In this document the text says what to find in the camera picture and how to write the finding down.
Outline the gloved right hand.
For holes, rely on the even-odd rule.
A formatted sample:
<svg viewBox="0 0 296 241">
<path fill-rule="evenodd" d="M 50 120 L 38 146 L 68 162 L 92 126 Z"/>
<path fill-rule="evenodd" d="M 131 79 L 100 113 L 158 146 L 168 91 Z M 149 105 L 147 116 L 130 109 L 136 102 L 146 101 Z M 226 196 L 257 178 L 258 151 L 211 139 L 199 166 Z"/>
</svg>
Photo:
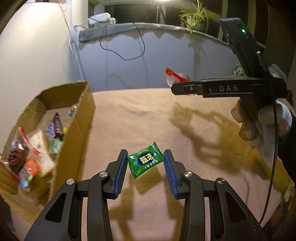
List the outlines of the gloved right hand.
<svg viewBox="0 0 296 241">
<path fill-rule="evenodd" d="M 268 168 L 273 165 L 275 128 L 278 128 L 279 139 L 286 141 L 292 134 L 292 124 L 295 119 L 292 112 L 280 100 L 276 100 L 275 107 L 276 112 L 273 111 L 272 105 L 261 108 L 256 120 L 250 119 L 246 107 L 240 100 L 231 110 L 234 120 L 242 124 L 239 136 L 248 142 L 252 149 L 258 150 Z"/>
</svg>

